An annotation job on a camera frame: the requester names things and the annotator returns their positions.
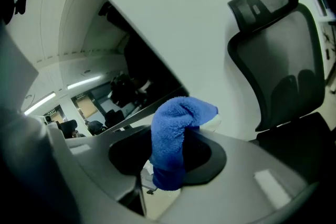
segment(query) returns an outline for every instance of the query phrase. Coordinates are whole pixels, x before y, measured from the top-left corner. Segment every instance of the white wall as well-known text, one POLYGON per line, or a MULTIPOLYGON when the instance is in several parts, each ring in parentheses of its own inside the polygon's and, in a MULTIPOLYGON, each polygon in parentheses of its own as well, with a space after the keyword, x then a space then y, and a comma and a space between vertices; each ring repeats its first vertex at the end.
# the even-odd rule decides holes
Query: white wall
MULTIPOLYGON (((227 53, 228 41, 239 31, 227 6, 230 0, 111 1, 190 95, 218 106, 222 116, 220 133, 255 138, 259 105, 227 53)), ((316 21, 320 19, 314 0, 299 1, 311 10, 316 21)))

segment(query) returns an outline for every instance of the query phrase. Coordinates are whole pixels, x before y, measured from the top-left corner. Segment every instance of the ceiling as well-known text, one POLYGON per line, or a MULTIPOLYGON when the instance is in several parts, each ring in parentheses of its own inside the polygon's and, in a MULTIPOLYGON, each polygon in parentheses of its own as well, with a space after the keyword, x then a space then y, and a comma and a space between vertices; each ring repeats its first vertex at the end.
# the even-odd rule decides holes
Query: ceiling
POLYGON ((70 84, 100 75, 104 83, 127 71, 117 52, 125 33, 98 16, 105 1, 27 0, 25 14, 13 16, 7 30, 39 71, 22 110, 52 92, 60 98, 81 90, 68 92, 70 84))

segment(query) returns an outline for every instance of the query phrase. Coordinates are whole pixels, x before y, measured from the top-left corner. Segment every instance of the office chair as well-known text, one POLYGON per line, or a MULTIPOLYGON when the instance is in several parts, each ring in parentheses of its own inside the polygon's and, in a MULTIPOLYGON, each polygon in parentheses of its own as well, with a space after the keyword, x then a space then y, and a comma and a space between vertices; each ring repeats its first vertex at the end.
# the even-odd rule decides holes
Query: office chair
POLYGON ((118 110, 116 112, 113 109, 111 109, 105 115, 105 126, 107 128, 111 128, 116 124, 118 124, 119 122, 122 122, 124 119, 125 117, 121 110, 118 110))
POLYGON ((263 132, 254 143, 308 184, 326 186, 334 177, 335 146, 322 116, 309 114, 324 99, 322 54, 310 11, 298 0, 228 4, 240 29, 229 41, 228 53, 260 107, 256 131, 263 132))

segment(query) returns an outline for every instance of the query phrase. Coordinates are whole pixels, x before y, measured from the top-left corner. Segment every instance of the microfiber cloth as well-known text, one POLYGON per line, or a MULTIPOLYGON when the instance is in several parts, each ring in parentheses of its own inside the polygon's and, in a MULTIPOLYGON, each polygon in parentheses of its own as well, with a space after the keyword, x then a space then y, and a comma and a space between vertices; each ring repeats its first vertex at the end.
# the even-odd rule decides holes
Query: microfiber cloth
POLYGON ((182 155, 184 131, 199 127, 218 114, 217 107, 193 97, 176 97, 154 114, 152 131, 153 183, 162 190, 177 190, 185 175, 182 155))

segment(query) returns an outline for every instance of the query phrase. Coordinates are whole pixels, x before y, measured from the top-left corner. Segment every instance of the fluorescent light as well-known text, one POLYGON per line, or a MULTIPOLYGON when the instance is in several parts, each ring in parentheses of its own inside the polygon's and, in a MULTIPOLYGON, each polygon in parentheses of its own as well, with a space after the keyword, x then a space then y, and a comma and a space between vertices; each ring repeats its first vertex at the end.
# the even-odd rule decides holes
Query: fluorescent light
POLYGON ((100 79, 102 76, 98 76, 98 77, 94 77, 94 78, 91 78, 91 79, 87 79, 87 80, 83 80, 83 81, 80 81, 80 82, 77 82, 77 83, 74 83, 74 84, 71 84, 68 86, 68 90, 74 88, 74 87, 77 87, 77 86, 81 86, 85 83, 89 83, 91 81, 95 81, 95 80, 98 80, 100 79))
POLYGON ((43 98, 41 101, 38 101, 36 104, 34 104, 31 108, 27 109, 24 113, 25 115, 31 114, 35 109, 37 109, 39 106, 43 105, 45 102, 48 102, 51 98, 54 98, 56 94, 53 92, 47 97, 43 98))

